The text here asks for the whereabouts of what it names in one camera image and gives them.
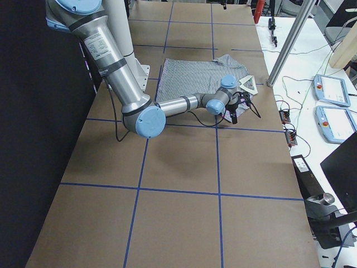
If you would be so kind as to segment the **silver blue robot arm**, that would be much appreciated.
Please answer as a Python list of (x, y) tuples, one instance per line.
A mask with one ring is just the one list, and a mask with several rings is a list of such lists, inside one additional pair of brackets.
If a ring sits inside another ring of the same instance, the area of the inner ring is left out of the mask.
[(237, 107), (252, 105), (249, 92), (237, 79), (226, 75), (214, 94), (195, 93), (153, 102), (139, 82), (147, 74), (134, 56), (124, 1), (46, 1), (46, 21), (54, 30), (69, 32), (83, 43), (107, 86), (122, 105), (125, 128), (144, 138), (158, 136), (166, 118), (205, 108), (213, 115), (229, 111), (237, 122)]

